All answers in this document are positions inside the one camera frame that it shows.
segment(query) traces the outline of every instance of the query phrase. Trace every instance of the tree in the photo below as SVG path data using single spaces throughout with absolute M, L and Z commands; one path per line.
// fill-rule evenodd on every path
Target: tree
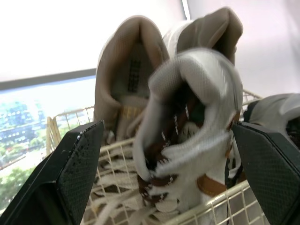
M 5 156 L 6 154 L 6 148 L 5 148 L 5 145 L 0 143 L 0 157 L 1 156 Z
M 40 146 L 40 144 L 42 144 L 42 143 L 43 143 L 43 140 L 35 137 L 30 141 L 29 146 L 34 148 L 34 147 Z
M 5 209 L 21 189 L 32 173 L 34 167 L 28 170 L 14 168 L 7 177 L 0 177 L 0 210 Z

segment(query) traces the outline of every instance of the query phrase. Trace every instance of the shoelace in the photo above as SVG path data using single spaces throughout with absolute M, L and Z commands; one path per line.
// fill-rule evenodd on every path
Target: shoelace
M 185 104 L 184 109 L 175 114 L 167 123 L 166 128 L 161 133 L 162 141 L 152 144 L 145 151 L 145 158 L 147 160 L 147 167 L 150 170 L 154 170 L 157 163 L 167 163 L 169 160 L 161 154 L 161 151 L 170 146 L 178 143 L 179 134 L 181 133 L 185 123 L 190 120 L 191 112 L 194 110 L 196 105 L 199 103 L 198 98 L 191 93 L 188 102 Z M 150 196 L 148 191 L 152 186 L 164 187 L 172 184 L 177 178 L 176 174 L 171 174 L 165 178 L 153 177 L 150 181 L 144 181 L 138 176 L 139 190 L 144 200 L 154 204 L 162 202 L 166 197 L 167 193 L 161 195 Z

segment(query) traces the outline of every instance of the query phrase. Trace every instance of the white wire rack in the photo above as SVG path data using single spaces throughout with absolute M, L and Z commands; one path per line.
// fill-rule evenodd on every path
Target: white wire rack
M 261 97 L 250 91 L 243 91 L 241 120 L 243 120 L 242 114 L 247 105 L 258 99 L 261 99 Z M 68 130 L 91 122 L 93 110 L 93 107 L 88 107 L 65 112 L 52 119 L 48 118 L 47 152 L 50 153 L 56 148 Z M 96 174 L 98 182 L 93 185 L 81 225 L 93 225 L 97 221 L 100 211 L 108 202 L 115 201 L 132 192 L 132 190 L 138 189 L 135 166 L 131 158 L 133 140 L 132 138 L 101 148 Z M 217 221 L 215 217 L 216 209 L 224 204 L 228 207 L 228 217 L 223 221 Z M 140 196 L 124 201 L 110 214 L 110 219 L 106 224 L 128 225 L 130 215 L 141 207 L 142 199 Z M 198 219 L 208 214 L 211 214 L 214 218 L 215 225 L 269 224 L 247 181 L 181 215 L 165 217 L 162 213 L 154 213 L 144 221 L 144 224 L 197 225 Z

